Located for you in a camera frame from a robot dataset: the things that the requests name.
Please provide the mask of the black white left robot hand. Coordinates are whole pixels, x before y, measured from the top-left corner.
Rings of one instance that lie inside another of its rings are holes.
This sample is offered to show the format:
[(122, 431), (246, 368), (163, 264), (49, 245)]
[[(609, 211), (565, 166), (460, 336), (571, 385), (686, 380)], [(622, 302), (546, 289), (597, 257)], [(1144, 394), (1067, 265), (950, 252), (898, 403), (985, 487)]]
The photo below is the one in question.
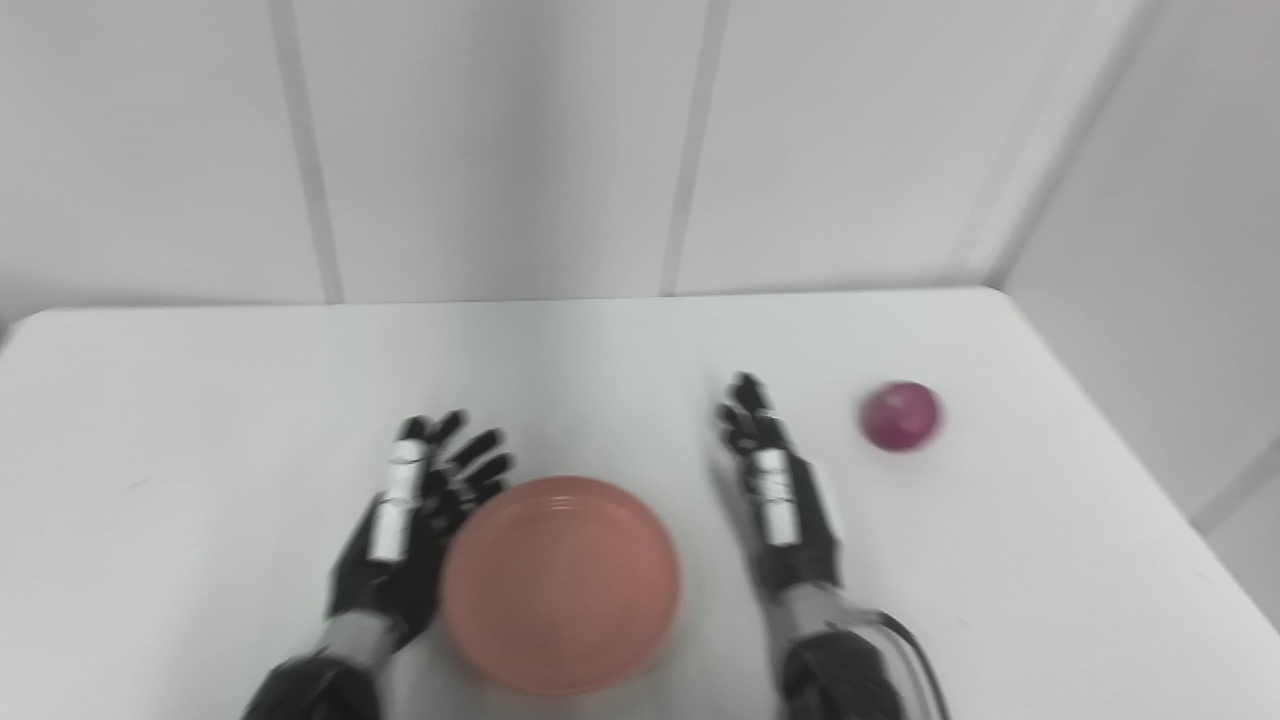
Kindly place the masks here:
[(352, 612), (385, 623), (393, 648), (433, 621), (443, 562), (462, 525), (506, 489), (515, 460), (499, 428), (453, 439), (468, 415), (406, 419), (390, 446), (387, 479), (346, 543), (332, 573), (326, 615)]

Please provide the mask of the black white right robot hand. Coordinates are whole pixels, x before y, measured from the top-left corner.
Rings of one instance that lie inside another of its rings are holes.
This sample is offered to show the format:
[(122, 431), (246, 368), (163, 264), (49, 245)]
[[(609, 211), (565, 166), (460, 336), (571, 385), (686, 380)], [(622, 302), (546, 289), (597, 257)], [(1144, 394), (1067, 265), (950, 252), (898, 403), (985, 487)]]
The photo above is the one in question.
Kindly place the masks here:
[(765, 386), (740, 372), (716, 415), (736, 459), (763, 591), (776, 600), (800, 585), (841, 588), (840, 541), (814, 466), (796, 451)]

